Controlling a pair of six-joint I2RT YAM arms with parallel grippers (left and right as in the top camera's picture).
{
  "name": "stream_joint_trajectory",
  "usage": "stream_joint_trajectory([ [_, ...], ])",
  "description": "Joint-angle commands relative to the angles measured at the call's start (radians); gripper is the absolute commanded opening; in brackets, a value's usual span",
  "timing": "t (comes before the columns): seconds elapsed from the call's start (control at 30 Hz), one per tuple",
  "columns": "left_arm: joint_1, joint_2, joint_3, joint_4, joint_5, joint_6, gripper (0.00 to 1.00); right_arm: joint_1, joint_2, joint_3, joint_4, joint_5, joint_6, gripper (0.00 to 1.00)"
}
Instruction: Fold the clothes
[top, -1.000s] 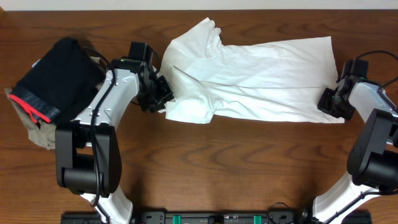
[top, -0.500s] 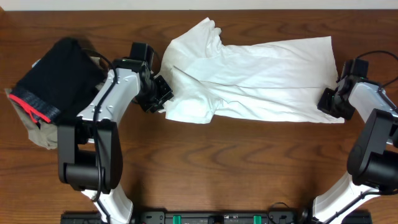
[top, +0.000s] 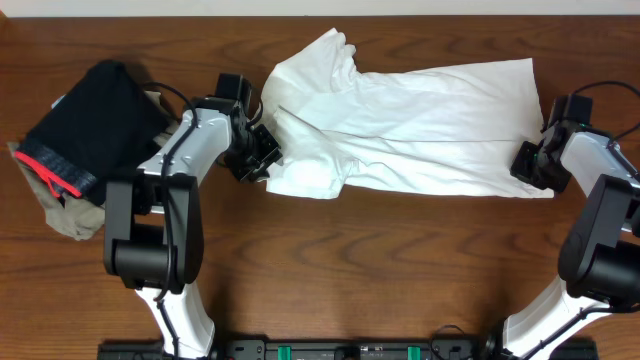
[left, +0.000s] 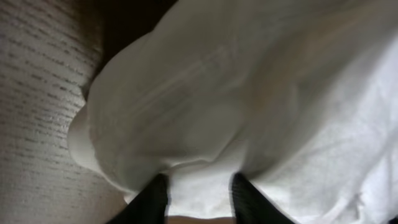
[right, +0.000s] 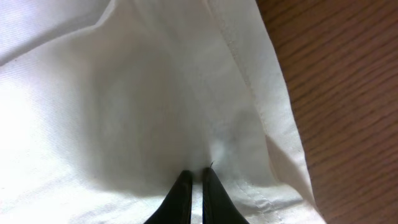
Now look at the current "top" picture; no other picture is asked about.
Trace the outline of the white printed t-shirt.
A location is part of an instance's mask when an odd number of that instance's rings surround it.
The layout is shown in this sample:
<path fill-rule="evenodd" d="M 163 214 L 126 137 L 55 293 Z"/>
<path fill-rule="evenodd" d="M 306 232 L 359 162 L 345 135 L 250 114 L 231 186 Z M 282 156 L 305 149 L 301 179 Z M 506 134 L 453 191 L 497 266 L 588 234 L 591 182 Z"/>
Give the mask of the white printed t-shirt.
<path fill-rule="evenodd" d="M 542 126 L 531 59 L 383 74 L 360 72 L 355 52 L 329 30 L 269 75 L 264 121 L 283 152 L 269 192 L 543 196 L 509 172 Z"/>

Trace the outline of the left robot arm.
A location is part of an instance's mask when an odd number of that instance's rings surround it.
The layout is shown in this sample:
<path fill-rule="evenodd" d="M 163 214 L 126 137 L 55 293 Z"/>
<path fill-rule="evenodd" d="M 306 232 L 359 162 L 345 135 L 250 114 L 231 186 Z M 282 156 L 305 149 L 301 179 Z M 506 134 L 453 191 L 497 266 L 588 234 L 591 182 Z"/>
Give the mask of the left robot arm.
<path fill-rule="evenodd" d="M 104 343 L 99 358 L 211 358 L 215 324 L 196 282 L 204 255 L 199 186 L 218 158 L 237 180 L 255 183 L 281 156 L 248 108 L 244 95 L 194 99 L 156 155 L 108 182 L 105 269 L 144 301 L 162 338 Z"/>

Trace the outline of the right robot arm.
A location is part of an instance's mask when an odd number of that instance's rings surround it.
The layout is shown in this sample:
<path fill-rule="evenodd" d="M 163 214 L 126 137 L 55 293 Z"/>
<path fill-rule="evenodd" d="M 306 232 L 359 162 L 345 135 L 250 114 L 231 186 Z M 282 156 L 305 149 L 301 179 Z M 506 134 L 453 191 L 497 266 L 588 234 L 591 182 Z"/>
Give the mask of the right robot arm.
<path fill-rule="evenodd" d="M 572 335 L 612 314 L 639 309 L 639 173 L 610 138 L 581 131 L 560 153 L 561 165 L 586 196 L 558 258 L 558 274 L 525 309 L 509 316 L 490 359 L 548 359 Z"/>

